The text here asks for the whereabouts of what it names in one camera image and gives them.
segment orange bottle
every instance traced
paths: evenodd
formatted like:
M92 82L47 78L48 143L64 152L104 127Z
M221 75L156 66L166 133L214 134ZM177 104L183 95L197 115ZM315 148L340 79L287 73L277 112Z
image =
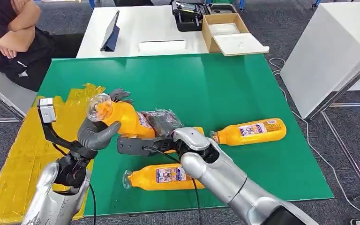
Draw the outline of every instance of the orange bottle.
M113 102L109 95L98 94L90 100L88 118L111 125L121 123L118 131L123 137L153 138L155 131L147 119L127 102Z
M278 118L229 125L221 131L210 132L217 143L230 146L278 141L285 135L286 126Z
M180 164L149 165L139 171L126 170L122 178L123 187L139 187L146 191L194 189L191 177ZM196 188L205 188L195 180Z

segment black cable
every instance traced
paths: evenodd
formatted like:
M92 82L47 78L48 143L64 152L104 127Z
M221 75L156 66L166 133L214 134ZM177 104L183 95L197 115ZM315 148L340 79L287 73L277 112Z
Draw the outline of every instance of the black cable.
M199 214L199 224L202 225L202 213L201 213L201 206L199 205L199 195L198 195L198 190L196 188L196 183L195 183L195 179L192 178L193 183L194 183L194 188L195 188L195 194L196 194L196 203L198 205L198 214Z
M163 151L161 151L161 150L159 150L157 148L153 148L153 147L149 147L149 146L143 146L142 148L143 148L143 150L149 149L149 150L152 150L152 151L157 151L157 152L161 153L162 155L168 157L169 159L175 161L176 163L180 163L180 161L178 159L170 156L169 154L164 153Z
M169 154L167 153L164 153L163 151L157 149L157 148L154 148L154 147L149 147L149 146L143 146L142 147L144 150L145 149L149 149L149 150L152 150L152 151L157 151L159 153L161 153L162 155L168 157L169 159L175 161L176 163L179 163L180 164L180 161L172 156L170 156ZM199 204L199 195L198 195L198 190L197 190L197 187L196 187L196 183L195 183L195 179L194 178L191 178L193 183L194 183L194 189L195 189L195 194L196 194L196 203L198 205L198 214L199 214L199 224L202 225L202 213L201 213L201 206Z
M89 184L90 190L93 196L93 225L96 225L96 197L94 196L94 191L92 188L92 184Z
M64 156L67 155L67 154L66 154L63 150L61 150L55 143L53 143L53 147L54 147L55 149L57 149L57 151L61 152Z
M55 149L57 149L57 151L61 152L64 156L66 156L67 154L61 150L55 143L53 143L53 147ZM96 197L94 195L94 191L93 191L93 188L92 188L92 184L89 184L89 187L90 187L90 190L92 192L92 196L93 196L93 225L96 225Z

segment white cable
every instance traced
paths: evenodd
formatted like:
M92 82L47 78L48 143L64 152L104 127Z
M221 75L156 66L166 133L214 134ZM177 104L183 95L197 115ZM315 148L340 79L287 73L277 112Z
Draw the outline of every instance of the white cable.
M278 68L277 70L274 70L274 71L272 72L274 76L277 76L278 74L280 74L282 68L281 68L280 66L274 64L274 63L272 62L272 60L280 60L280 61L283 61L284 64L285 64L285 60L283 60L283 59L281 59L281 58L272 58L272 59L269 60L269 63L270 63L271 65L273 65L274 67ZM286 101L288 101L288 98L286 97L285 91L284 91L281 87L279 87L279 88L280 88L281 91L283 92ZM305 124L307 125L307 132L306 132L306 133L307 133L307 143L308 143L308 145L309 145L310 148L311 148L312 150L314 150L314 151L316 152L316 154L318 154L319 157L321 157L321 159L332 169L333 174L335 175L336 181L337 181L337 183L338 183L341 191L343 192L343 195L344 195L344 198L346 199L346 201L347 201L352 207L354 207L356 210L358 210L358 211L360 212L360 209L359 209L358 207L356 207L355 205L353 205L353 204L350 202L350 200L348 200L347 195L345 194L345 191L344 191L344 189L343 189L343 186L342 186L341 183L340 183L340 180L339 180L339 178L338 178L338 175L337 175L337 173L336 173L335 168L310 144L310 138L309 138L309 135L308 135L308 122L305 121L304 119L302 119L302 118L301 118L298 114L296 114L294 111L291 110L291 112L292 112L295 116L297 116L297 118L299 118L301 121L305 122Z

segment yellow plastic sheet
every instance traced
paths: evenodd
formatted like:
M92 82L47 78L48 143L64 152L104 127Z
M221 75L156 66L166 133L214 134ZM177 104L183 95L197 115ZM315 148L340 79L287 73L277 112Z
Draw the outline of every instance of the yellow plastic sheet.
M66 140L75 140L77 130L85 119L89 100L103 91L102 87L86 84L84 89L72 89L65 103L60 97L54 97L57 122L53 123L53 128L57 134ZM45 139L35 103L29 110L0 172L0 224L22 221L35 193L40 172L48 163L62 157ZM93 161L88 169L92 170L92 167ZM74 219L83 217L85 203L86 198Z

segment table leg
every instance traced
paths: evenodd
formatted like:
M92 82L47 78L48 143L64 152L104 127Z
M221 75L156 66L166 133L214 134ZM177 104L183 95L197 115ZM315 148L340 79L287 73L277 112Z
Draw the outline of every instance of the table leg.
M354 77L352 77L338 92L336 92L327 102L325 102L314 114L308 116L307 118L311 120L319 112L323 112L330 105L335 103L340 97L342 97L342 95L359 80L360 80L360 71L357 72L357 74Z
M92 8L95 7L94 0L89 0L89 3L90 3L90 7L92 7Z
M240 0L240 12L243 12L243 4L245 0Z
M317 8L320 2L321 0L316 0L315 3L311 5L311 9Z
M360 103L333 103L329 107L360 107Z
M328 115L325 112L321 112L323 118L325 119L326 123L328 124L330 130L332 131L333 135L335 136L337 142L339 143L341 149L343 150L344 155L347 157L348 161L350 162L352 168L357 173L358 178L360 179L360 168L358 167L357 163L355 162L354 158L352 157L350 151L345 146L343 140L341 139L340 135L338 134L337 130L333 126L332 122L330 121Z

